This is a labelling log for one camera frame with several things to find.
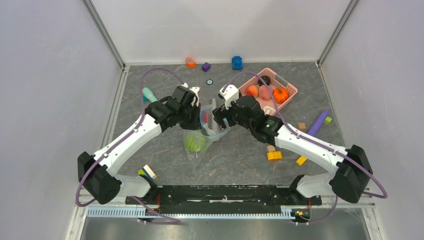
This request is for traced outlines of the orange peach toy fruit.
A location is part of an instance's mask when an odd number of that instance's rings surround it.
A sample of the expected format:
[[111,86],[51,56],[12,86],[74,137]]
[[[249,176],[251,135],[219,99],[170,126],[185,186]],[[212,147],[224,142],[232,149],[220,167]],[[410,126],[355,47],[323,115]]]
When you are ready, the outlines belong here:
[[259,95],[259,89],[256,85],[249,85],[246,90],[245,90],[245,95],[246,96],[253,96],[253,97],[257,97]]

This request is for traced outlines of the pink toy peach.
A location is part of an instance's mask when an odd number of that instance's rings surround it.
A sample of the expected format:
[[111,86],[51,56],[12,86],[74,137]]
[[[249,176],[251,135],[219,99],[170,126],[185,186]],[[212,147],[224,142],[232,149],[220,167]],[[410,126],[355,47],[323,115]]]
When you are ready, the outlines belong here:
[[258,96],[261,100],[269,100],[271,98],[271,94],[268,91],[266,85],[261,85],[258,89]]

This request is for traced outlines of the green toy cabbage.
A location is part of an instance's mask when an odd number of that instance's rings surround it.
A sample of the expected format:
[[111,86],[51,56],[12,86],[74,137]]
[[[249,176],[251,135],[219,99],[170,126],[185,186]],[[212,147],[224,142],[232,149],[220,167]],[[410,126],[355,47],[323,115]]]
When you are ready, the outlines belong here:
[[183,138],[183,145],[187,151],[198,153],[207,147],[208,138],[198,131],[190,131]]

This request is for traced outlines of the clear zip top bag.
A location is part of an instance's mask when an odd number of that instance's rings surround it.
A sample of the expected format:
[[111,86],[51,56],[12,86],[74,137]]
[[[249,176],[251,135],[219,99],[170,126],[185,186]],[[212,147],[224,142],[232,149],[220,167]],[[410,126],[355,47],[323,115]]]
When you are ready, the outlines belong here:
[[[200,108],[200,111],[202,110],[210,110],[211,104],[208,105],[204,105]],[[186,150],[184,143],[183,146],[185,148],[185,152],[186,152],[186,156],[187,156],[187,161],[190,164],[190,166],[194,169],[196,168],[200,161],[202,160],[202,158],[205,156],[207,149],[214,143],[219,141],[223,136],[225,136],[227,134],[227,132],[230,130],[230,127],[227,127],[226,129],[222,130],[220,129],[219,133],[216,135],[212,135],[209,136],[207,133],[207,130],[205,128],[208,128],[207,124],[201,125],[200,130],[183,130],[183,138],[182,138],[182,143],[183,143],[183,139],[186,136],[186,134],[188,132],[201,132],[204,136],[206,136],[208,138],[208,143],[207,146],[200,152],[189,152]]]

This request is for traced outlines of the orange toy pumpkin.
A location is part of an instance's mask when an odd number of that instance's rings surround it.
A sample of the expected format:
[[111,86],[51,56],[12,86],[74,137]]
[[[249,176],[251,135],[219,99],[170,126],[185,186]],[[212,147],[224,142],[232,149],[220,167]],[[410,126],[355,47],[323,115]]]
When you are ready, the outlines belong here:
[[277,87],[272,91],[272,96],[277,104],[283,104],[289,97],[289,91],[284,87]]

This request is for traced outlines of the pink plastic basket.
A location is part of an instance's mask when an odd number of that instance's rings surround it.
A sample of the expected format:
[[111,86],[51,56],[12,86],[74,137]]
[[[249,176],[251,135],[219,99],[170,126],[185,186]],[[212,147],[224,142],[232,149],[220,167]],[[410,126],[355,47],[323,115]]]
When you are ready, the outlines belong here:
[[238,89],[243,96],[253,96],[266,115],[275,115],[298,93],[296,87],[270,68],[264,68],[258,75],[265,80],[270,91],[262,87],[262,82],[255,76]]

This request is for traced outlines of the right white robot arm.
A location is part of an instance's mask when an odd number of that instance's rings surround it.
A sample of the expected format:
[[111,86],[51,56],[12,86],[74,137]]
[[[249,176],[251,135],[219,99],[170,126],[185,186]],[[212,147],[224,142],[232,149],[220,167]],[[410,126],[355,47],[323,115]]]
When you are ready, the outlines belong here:
[[261,143],[286,149],[306,157],[327,172],[318,175],[301,175],[289,189],[289,199],[302,204],[308,198],[323,194],[338,196],[356,204],[365,194],[373,174],[364,149],[332,145],[297,130],[274,115],[265,114],[252,96],[224,97],[224,103],[213,111],[214,119],[222,129],[239,125],[250,131]]

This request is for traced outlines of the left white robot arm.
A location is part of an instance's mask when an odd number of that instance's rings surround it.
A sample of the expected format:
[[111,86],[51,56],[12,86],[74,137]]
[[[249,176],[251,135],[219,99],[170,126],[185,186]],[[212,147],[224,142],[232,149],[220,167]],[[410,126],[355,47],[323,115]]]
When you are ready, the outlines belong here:
[[80,186],[101,205],[121,196],[153,203],[157,190],[144,177],[119,175],[118,171],[142,146],[168,128],[179,125],[185,130],[200,129],[199,90],[187,84],[177,86],[171,96],[151,102],[144,114],[111,143],[93,154],[81,153],[77,158]]

